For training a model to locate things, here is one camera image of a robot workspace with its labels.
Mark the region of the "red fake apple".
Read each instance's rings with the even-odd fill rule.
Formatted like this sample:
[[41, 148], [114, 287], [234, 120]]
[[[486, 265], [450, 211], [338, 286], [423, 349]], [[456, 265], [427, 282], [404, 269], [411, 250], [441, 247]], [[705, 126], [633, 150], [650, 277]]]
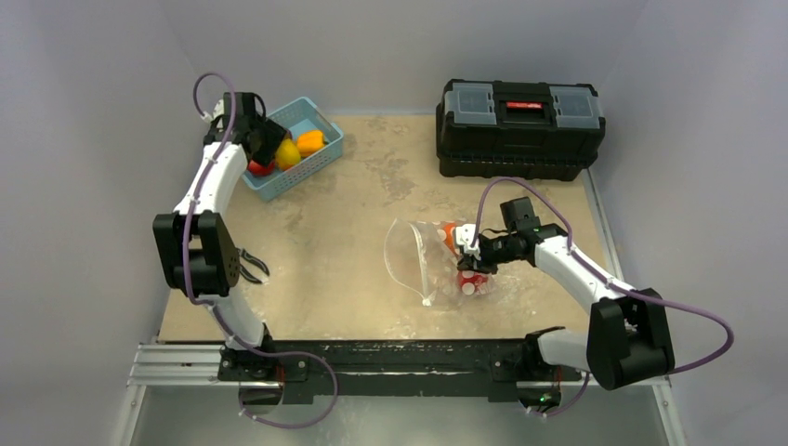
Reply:
[[252, 177], [267, 177], [272, 175], [277, 168], [275, 161], [267, 164], [261, 164], [255, 160], [251, 160], [247, 165], [247, 171]]

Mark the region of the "orange fake fruit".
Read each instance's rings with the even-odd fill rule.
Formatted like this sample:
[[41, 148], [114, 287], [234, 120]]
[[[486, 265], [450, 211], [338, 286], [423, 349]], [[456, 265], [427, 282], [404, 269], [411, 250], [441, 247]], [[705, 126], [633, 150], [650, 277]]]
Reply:
[[308, 158], [315, 152], [322, 150], [327, 141], [321, 130], [314, 129], [299, 135], [295, 140], [295, 144], [300, 156]]

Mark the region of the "polka dot zip top bag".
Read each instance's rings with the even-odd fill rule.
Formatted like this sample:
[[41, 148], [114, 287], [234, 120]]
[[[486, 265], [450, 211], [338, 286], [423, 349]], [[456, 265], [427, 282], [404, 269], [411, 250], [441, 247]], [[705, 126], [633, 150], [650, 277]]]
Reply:
[[460, 255], [453, 256], [441, 242], [437, 229], [443, 222], [466, 224], [461, 220], [409, 221], [395, 219], [384, 240], [383, 258], [391, 279], [416, 293], [425, 307], [455, 303], [462, 298], [457, 268]]

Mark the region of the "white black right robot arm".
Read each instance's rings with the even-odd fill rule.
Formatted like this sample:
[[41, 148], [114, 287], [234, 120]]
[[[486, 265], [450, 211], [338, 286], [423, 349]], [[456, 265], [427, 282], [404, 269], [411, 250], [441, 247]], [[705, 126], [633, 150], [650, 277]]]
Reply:
[[543, 378], [569, 366], [614, 390], [674, 371], [670, 329], [655, 290], [636, 290], [601, 269], [565, 229], [542, 223], [530, 199], [503, 203], [501, 212], [505, 227], [493, 237], [475, 224], [455, 229], [458, 269], [493, 275], [503, 264], [525, 261], [561, 285], [589, 317], [585, 334], [560, 326], [527, 334], [521, 364], [528, 375]]

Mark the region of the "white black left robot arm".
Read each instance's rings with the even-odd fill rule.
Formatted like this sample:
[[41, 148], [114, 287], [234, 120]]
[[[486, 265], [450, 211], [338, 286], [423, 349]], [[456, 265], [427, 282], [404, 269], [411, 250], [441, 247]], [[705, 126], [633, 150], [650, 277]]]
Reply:
[[220, 327], [229, 349], [244, 351], [241, 367], [255, 380], [274, 374], [277, 354], [267, 325], [236, 295], [241, 278], [239, 251], [223, 220], [238, 179], [258, 154], [272, 152], [262, 98], [227, 92], [219, 115], [207, 113], [200, 165], [186, 195], [168, 214], [157, 215], [152, 230], [165, 280]]

